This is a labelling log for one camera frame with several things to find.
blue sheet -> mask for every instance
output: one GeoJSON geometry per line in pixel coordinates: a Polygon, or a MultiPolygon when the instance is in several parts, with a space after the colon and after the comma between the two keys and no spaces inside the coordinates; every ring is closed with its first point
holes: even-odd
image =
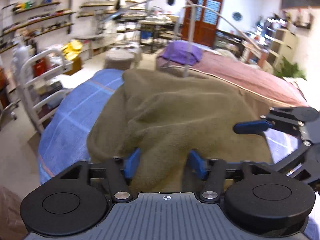
{"type": "MultiPolygon", "coordinates": [[[[123,84],[123,71],[104,69],[76,87],[60,104],[39,144],[41,184],[81,159],[89,159],[86,139],[100,112],[114,91],[123,84]]],[[[298,147],[290,135],[269,129],[265,132],[273,161],[276,163],[298,147]]],[[[319,240],[320,197],[317,200],[305,234],[319,240]]]]}

blanket fold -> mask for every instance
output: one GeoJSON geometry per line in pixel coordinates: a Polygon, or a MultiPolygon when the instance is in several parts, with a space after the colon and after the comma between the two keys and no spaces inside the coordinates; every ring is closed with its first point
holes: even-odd
{"type": "Polygon", "coordinates": [[[256,117],[228,85],[141,69],[125,71],[123,79],[90,131],[87,147],[92,162],[126,157],[139,147],[134,192],[180,191],[193,148],[228,162],[271,161],[263,137],[233,132],[236,122],[256,117]]]}

green plant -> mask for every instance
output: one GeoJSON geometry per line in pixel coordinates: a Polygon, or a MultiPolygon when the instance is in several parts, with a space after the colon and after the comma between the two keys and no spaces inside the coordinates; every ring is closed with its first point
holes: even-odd
{"type": "Polygon", "coordinates": [[[279,78],[292,77],[307,80],[304,70],[300,70],[297,63],[291,64],[285,57],[283,57],[280,67],[281,71],[275,70],[274,73],[274,75],[279,78]]]}

brown cardboard box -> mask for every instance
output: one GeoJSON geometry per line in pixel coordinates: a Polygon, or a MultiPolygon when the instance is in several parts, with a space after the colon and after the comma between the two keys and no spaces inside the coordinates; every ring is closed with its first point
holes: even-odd
{"type": "Polygon", "coordinates": [[[80,55],[78,55],[74,60],[73,60],[73,64],[72,64],[72,69],[68,72],[65,72],[65,75],[73,75],[74,73],[78,72],[79,70],[82,69],[82,60],[80,55]]]}

black circular wall decoration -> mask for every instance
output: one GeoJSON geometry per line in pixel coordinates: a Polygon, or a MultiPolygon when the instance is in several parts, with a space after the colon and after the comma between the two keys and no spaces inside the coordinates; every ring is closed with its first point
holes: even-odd
{"type": "Polygon", "coordinates": [[[169,4],[169,5],[174,5],[175,4],[175,0],[167,0],[167,3],[169,4]]]}
{"type": "Polygon", "coordinates": [[[239,12],[234,12],[232,17],[235,21],[240,22],[242,20],[242,14],[239,12]]]}

